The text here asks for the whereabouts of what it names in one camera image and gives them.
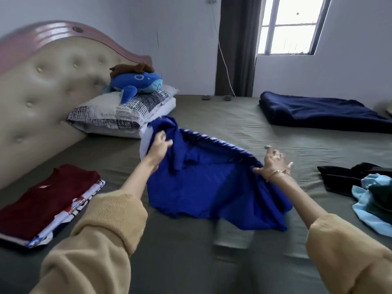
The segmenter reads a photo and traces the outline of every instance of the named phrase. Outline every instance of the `mustard sweater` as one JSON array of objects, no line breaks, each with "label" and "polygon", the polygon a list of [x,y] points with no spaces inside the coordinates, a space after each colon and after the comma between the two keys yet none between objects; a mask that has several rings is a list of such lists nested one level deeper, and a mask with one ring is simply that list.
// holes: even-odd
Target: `mustard sweater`
[{"label": "mustard sweater", "polygon": [[[42,262],[33,294],[127,294],[129,257],[147,212],[131,194],[97,195]],[[392,293],[392,252],[337,215],[317,219],[306,249],[332,294]]]}]

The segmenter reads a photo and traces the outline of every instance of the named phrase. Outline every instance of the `navy blue blanket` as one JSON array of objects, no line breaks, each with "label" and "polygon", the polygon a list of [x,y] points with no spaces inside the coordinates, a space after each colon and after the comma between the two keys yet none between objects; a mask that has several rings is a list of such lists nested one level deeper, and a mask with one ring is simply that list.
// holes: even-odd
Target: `navy blue blanket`
[{"label": "navy blue blanket", "polygon": [[273,125],[392,134],[392,121],[355,100],[264,92],[260,107]]},{"label": "navy blue blanket", "polygon": [[164,116],[149,124],[173,140],[147,182],[150,206],[164,214],[226,219],[243,230],[287,229],[292,204],[270,182],[252,172],[262,167],[251,153],[227,142],[180,129]]}]

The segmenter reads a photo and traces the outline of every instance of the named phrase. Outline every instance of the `brown plush toy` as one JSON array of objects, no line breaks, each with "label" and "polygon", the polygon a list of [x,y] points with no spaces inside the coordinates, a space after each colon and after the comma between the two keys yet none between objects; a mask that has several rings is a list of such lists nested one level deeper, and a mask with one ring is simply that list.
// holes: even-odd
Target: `brown plush toy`
[{"label": "brown plush toy", "polygon": [[112,68],[110,68],[112,72],[110,72],[110,78],[116,77],[117,75],[124,73],[137,73],[143,74],[144,72],[153,73],[155,69],[147,64],[137,64],[137,65],[127,65],[127,64],[119,64]]}]

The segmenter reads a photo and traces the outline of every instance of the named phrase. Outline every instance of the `patterned pillowcase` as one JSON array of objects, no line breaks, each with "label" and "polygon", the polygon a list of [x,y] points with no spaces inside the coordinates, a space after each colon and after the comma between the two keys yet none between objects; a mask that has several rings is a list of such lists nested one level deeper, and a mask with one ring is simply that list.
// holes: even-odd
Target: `patterned pillowcase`
[{"label": "patterned pillowcase", "polygon": [[122,105],[121,92],[99,95],[75,108],[67,121],[110,129],[139,129],[178,92],[177,88],[162,85],[160,90],[151,94],[138,94]]}]

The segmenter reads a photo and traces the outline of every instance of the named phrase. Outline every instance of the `red folded shirt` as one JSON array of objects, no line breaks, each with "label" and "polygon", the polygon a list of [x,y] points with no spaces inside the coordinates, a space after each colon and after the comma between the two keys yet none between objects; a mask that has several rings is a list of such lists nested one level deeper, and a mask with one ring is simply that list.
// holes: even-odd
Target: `red folded shirt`
[{"label": "red folded shirt", "polygon": [[96,171],[69,164],[55,168],[47,179],[29,188],[17,202],[0,210],[0,233],[32,240],[99,178]]}]

